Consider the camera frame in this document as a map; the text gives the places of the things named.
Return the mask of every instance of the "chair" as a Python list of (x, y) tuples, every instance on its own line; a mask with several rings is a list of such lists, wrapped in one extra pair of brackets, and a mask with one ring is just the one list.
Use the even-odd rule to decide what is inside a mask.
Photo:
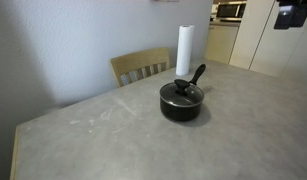
[(111, 66), (119, 87), (122, 87), (169, 69), (169, 50), (154, 48), (115, 57), (111, 59)]

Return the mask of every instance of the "paper towel roll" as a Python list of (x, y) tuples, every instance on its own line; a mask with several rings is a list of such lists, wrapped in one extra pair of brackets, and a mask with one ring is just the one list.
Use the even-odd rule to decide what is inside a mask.
[(194, 26), (180, 26), (177, 48), (176, 75), (189, 73)]

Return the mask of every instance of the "chair backrest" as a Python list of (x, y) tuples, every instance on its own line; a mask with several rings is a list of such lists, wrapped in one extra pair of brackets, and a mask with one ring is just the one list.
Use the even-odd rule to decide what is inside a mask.
[(123, 82), (130, 84), (169, 69), (169, 50), (154, 48), (115, 57), (111, 59), (111, 66), (118, 85), (122, 87)]

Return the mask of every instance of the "microwave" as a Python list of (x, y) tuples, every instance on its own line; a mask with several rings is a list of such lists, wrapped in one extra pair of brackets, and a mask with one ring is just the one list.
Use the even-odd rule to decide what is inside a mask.
[(223, 21), (241, 21), (246, 1), (219, 2), (216, 18)]

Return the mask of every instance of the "saucepan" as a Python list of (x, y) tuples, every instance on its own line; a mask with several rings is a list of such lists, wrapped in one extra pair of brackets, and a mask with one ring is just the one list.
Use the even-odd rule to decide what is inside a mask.
[(174, 121), (189, 121), (199, 115), (204, 93), (196, 83), (204, 71), (205, 64), (202, 64), (191, 81), (176, 79), (160, 89), (160, 108), (164, 116)]

